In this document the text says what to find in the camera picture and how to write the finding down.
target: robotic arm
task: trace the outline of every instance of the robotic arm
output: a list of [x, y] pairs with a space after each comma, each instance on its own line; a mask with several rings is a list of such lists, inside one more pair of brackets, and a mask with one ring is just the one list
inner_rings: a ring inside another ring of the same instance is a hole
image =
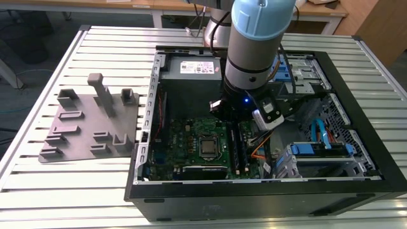
[[[228, 10], [232, 3], [230, 0], [189, 2], [222, 10]], [[260, 130], [272, 130], [284, 121], [267, 83], [295, 2], [296, 0], [236, 0], [231, 8], [223, 96], [211, 102], [211, 113], [224, 121], [254, 118]], [[212, 21], [214, 17], [219, 18], [219, 14], [219, 10], [215, 10]]]

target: power supply label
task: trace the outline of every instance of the power supply label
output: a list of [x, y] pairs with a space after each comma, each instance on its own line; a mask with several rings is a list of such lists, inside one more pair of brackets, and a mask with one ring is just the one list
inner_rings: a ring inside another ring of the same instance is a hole
[[183, 61], [180, 63], [181, 74], [215, 74], [214, 62]]

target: desk leg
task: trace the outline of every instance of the desk leg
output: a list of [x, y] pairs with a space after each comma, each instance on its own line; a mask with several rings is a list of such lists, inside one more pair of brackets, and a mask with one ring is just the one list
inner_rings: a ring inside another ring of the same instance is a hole
[[322, 35], [334, 35], [335, 30], [339, 26], [342, 18], [332, 17], [332, 19], [327, 22]]
[[152, 21], [153, 21], [153, 27], [161, 29], [163, 28], [163, 10], [152, 10]]
[[0, 75], [15, 89], [20, 89], [24, 86], [23, 82], [19, 80], [17, 76], [3, 60], [0, 60]]

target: cable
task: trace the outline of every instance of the cable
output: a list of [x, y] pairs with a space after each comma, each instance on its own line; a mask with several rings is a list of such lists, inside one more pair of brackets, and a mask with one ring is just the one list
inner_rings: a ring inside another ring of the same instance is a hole
[[299, 7], [296, 5], [294, 5], [294, 6], [295, 6], [295, 9], [298, 10], [298, 20], [295, 22], [295, 26], [298, 27], [298, 25], [299, 25]]
[[[20, 73], [15, 73], [15, 75], [21, 75], [21, 74], [24, 74], [24, 73], [36, 72], [36, 71], [47, 71], [47, 72], [52, 72], [52, 73], [53, 73], [53, 71], [49, 70], [49, 69], [31, 69], [31, 70], [27, 70], [27, 71], [20, 72]], [[16, 85], [19, 91], [23, 91], [23, 90], [24, 90], [24, 85], [23, 85], [21, 87], [19, 87], [19, 78], [17, 78], [17, 77], [15, 78], [15, 85]]]
[[193, 7], [195, 7], [195, 13], [196, 13], [196, 16], [199, 17], [200, 14], [197, 14], [197, 8], [196, 8], [196, 4], [193, 4]]
[[294, 115], [299, 109], [300, 109], [300, 106], [304, 102], [307, 102], [310, 99], [322, 99], [327, 96], [327, 92], [318, 92], [315, 94], [311, 94], [311, 95], [306, 95], [303, 97], [300, 97], [299, 100], [294, 101], [292, 104], [291, 104], [291, 109], [290, 111], [284, 114], [284, 118], [290, 117], [291, 115]]
[[326, 131], [326, 124], [320, 118], [315, 118], [311, 123], [311, 141], [318, 142], [316, 138], [316, 125], [319, 127], [319, 133], [320, 133], [320, 140], [323, 141], [326, 145], [326, 149], [331, 149], [330, 139], [328, 139], [328, 133]]
[[13, 140], [9, 140], [9, 141], [7, 141], [7, 142], [1, 142], [1, 143], [0, 143], [0, 146], [1, 146], [1, 145], [5, 145], [5, 144], [8, 144], [8, 143], [11, 143], [12, 141], [13, 141]]
[[210, 44], [210, 48], [211, 48], [211, 53], [214, 53], [214, 39], [215, 39], [215, 33], [216, 33], [216, 30], [218, 30], [218, 27], [220, 26], [220, 24], [223, 23], [223, 21], [226, 20], [226, 18], [228, 17], [231, 12], [227, 12], [224, 14], [224, 16], [222, 17], [220, 21], [216, 23], [216, 26], [212, 30], [212, 33], [211, 33], [211, 44]]
[[160, 113], [160, 124], [159, 124], [159, 129], [157, 132], [155, 133], [153, 139], [151, 140], [151, 142], [155, 141], [155, 139], [159, 136], [160, 130], [161, 130], [161, 123], [163, 123], [163, 111], [161, 111], [161, 93], [159, 92], [159, 113]]
[[262, 148], [262, 146], [264, 145], [264, 143], [268, 141], [271, 135], [272, 135], [272, 131], [271, 131], [270, 135], [267, 136], [267, 138], [266, 138], [266, 139], [263, 140], [263, 142], [260, 143], [260, 145], [256, 147], [255, 151], [252, 152], [252, 154], [251, 154], [251, 157], [252, 157], [252, 158], [262, 158], [262, 159], [266, 159], [264, 156], [256, 155], [256, 152], [258, 152], [258, 150]]
[[1, 142], [4, 142], [4, 141], [9, 141], [9, 140], [12, 140], [12, 139], [13, 139], [13, 137], [9, 137], [9, 138], [5, 138], [5, 139], [1, 139], [1, 140], [0, 140], [0, 143], [1, 143]]
[[282, 50], [282, 53], [283, 53], [283, 58], [284, 58], [284, 61], [286, 61], [286, 66], [287, 66], [288, 73], [290, 73], [290, 78], [291, 78], [292, 101], [294, 101], [295, 98], [296, 98], [298, 88], [296, 88], [295, 78], [294, 78], [294, 74], [292, 74], [292, 70], [291, 70], [291, 65], [290, 65], [288, 58], [287, 58], [287, 53], [286, 53], [286, 50], [284, 50], [284, 47], [283, 47], [282, 44], [280, 44], [280, 50]]
[[264, 138], [267, 135], [270, 135], [270, 133], [271, 133], [271, 130], [264, 131], [263, 134], [260, 134], [255, 139], [252, 139], [250, 141], [250, 144], [255, 144], [262, 138]]
[[204, 23], [204, 14], [206, 14], [206, 7], [203, 8], [203, 16], [201, 16], [201, 22], [199, 23], [199, 30], [197, 30], [197, 33], [196, 33], [196, 36], [192, 34], [192, 31], [189, 29], [189, 27], [185, 27], [185, 30], [187, 30], [187, 33], [197, 38], [199, 37], [199, 34], [201, 33], [201, 29], [203, 29], [203, 23]]
[[278, 74], [279, 67], [280, 67], [280, 60], [278, 60], [278, 63], [275, 64], [274, 70], [267, 78], [267, 81], [274, 79], [275, 75]]
[[328, 129], [327, 127], [326, 127], [326, 131], [327, 131], [327, 133], [328, 133], [330, 141], [331, 141], [331, 142], [338, 142], [336, 139], [335, 139], [335, 137], [334, 137], [334, 135], [332, 135], [332, 133], [331, 133], [331, 131], [330, 131], [330, 129]]
[[31, 70], [27, 70], [27, 71], [23, 71], [23, 72], [20, 72], [20, 73], [17, 73], [16, 75], [21, 75], [21, 74], [29, 73], [29, 72], [40, 72], [40, 71], [45, 71], [45, 72], [53, 73], [53, 71], [49, 70], [49, 69], [31, 69]]
[[278, 74], [278, 72], [279, 72], [279, 67], [280, 67], [280, 63], [282, 63], [282, 57], [280, 57], [280, 54], [279, 54], [279, 52], [278, 52], [278, 63], [275, 64], [272, 73], [270, 74], [267, 81], [272, 80], [274, 77], [275, 77], [275, 75]]
[[19, 111], [24, 111], [27, 109], [32, 108], [32, 106], [29, 107], [24, 107], [21, 109], [16, 109], [16, 110], [11, 110], [11, 111], [0, 111], [0, 114], [8, 114], [8, 113], [15, 113], [15, 112], [19, 112]]

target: wooden desk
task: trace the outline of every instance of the wooden desk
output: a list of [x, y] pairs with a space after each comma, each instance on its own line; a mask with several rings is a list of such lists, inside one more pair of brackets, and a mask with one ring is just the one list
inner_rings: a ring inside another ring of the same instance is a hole
[[[105, 0], [0, 0], [0, 8], [9, 10], [40, 10], [97, 13], [132, 13], [152, 15], [155, 28], [163, 27], [163, 15], [195, 15], [192, 4], [181, 0], [132, 0], [131, 2], [107, 3]], [[300, 21], [323, 21], [322, 34], [332, 35], [342, 18], [348, 15], [342, 5], [335, 10], [322, 5], [306, 3], [299, 9]]]

